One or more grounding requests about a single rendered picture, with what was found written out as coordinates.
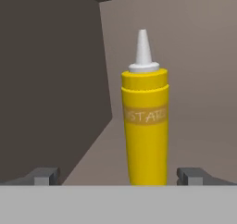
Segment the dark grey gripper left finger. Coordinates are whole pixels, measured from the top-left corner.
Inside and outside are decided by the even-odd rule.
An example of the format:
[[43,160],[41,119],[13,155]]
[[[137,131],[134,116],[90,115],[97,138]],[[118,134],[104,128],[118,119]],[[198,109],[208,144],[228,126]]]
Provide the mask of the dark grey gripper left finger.
[[60,177],[59,168],[36,168],[24,177],[3,182],[3,185],[58,185]]

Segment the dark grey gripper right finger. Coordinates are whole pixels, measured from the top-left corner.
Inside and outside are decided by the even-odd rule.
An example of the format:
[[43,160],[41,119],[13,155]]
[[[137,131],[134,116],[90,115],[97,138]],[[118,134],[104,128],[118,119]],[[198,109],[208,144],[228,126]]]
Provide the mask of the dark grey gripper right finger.
[[202,168],[177,168],[178,185],[233,185],[233,182],[216,178]]

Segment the yellow mustard squeeze bottle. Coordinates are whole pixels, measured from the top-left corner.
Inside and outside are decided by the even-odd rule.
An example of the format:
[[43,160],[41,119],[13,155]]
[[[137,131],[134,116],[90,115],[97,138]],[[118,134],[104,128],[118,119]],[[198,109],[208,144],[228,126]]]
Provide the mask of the yellow mustard squeeze bottle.
[[168,175],[168,71],[138,32],[136,60],[121,73],[128,171],[132,185],[165,185]]

